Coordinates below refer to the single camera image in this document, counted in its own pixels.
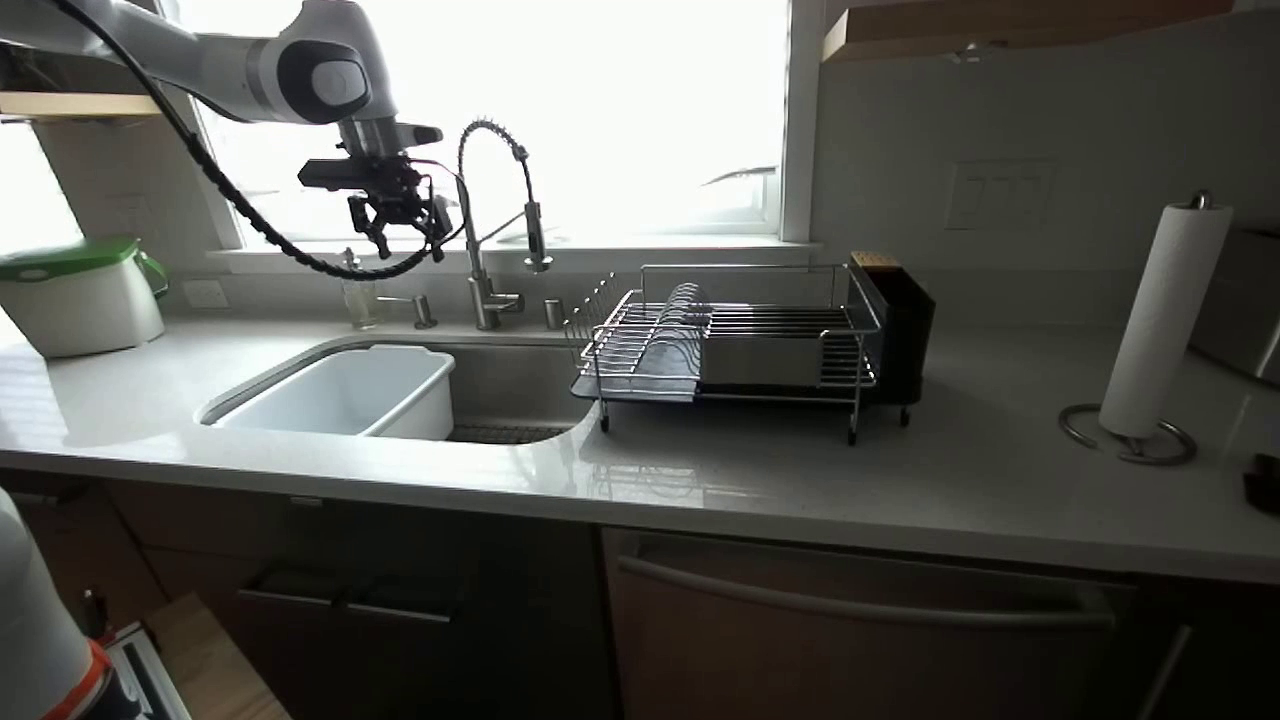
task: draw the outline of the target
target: paper towel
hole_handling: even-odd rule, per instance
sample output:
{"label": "paper towel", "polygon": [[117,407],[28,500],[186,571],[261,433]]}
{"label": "paper towel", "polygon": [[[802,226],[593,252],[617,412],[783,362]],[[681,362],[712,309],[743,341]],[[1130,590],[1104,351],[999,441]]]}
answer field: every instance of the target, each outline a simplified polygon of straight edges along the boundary
{"label": "paper towel", "polygon": [[1150,257],[1101,407],[1104,433],[1156,438],[1229,228],[1231,208],[1161,214]]}

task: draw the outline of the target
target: countertop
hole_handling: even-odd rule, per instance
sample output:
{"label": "countertop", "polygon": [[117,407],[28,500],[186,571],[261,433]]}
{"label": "countertop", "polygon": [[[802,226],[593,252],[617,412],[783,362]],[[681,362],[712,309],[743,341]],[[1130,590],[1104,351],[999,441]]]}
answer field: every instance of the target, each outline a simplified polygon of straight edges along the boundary
{"label": "countertop", "polygon": [[1238,484],[1250,452],[1280,452],[1280,393],[1186,355],[1168,399],[1200,443],[1182,470],[1061,438],[1056,412],[1104,393],[1118,331],[935,327],[913,425],[868,407],[855,447],[832,412],[646,405],[610,405],[608,438],[595,405],[521,447],[197,425],[231,384],[342,331],[174,321],[42,377],[0,325],[0,470],[1280,586],[1280,520]]}

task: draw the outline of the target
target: dish drying rack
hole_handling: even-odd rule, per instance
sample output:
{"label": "dish drying rack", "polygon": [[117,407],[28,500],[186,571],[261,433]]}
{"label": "dish drying rack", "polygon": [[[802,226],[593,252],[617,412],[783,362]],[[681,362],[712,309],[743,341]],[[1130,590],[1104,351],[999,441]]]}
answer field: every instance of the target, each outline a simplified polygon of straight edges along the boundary
{"label": "dish drying rack", "polygon": [[847,405],[855,443],[881,338],[882,297],[855,265],[646,265],[589,327],[570,393],[602,405],[602,433],[608,405]]}

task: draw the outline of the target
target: dishwasher handle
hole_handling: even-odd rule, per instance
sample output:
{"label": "dishwasher handle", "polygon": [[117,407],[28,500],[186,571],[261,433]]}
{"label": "dishwasher handle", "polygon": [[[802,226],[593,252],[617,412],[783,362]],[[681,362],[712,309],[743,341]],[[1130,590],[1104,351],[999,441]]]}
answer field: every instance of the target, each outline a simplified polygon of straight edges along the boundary
{"label": "dishwasher handle", "polygon": [[1117,617],[1106,614],[1104,596],[1093,590],[1079,592],[1079,607],[1068,614],[971,614],[971,607],[913,607],[913,605],[859,605],[859,601],[832,601],[832,596],[802,596],[780,592],[760,586],[740,586],[722,577],[702,577],[686,567],[652,563],[638,557],[617,557],[621,571],[636,571],[646,581],[681,586],[693,592],[730,596],[748,605],[787,607],[787,614],[816,614],[816,617],[842,617],[842,619],[872,619],[872,626],[935,626],[935,629],[1110,629]]}

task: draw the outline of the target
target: white basin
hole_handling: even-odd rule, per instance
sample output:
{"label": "white basin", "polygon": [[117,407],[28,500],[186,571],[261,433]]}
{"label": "white basin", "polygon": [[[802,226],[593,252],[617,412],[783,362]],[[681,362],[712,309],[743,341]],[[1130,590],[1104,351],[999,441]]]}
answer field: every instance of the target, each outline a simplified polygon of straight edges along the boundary
{"label": "white basin", "polygon": [[333,438],[425,438],[451,433],[448,351],[425,346],[342,346],[305,351],[237,389],[205,425]]}
{"label": "white basin", "polygon": [[336,438],[530,443],[593,407],[561,338],[338,338],[210,399],[199,425]]}

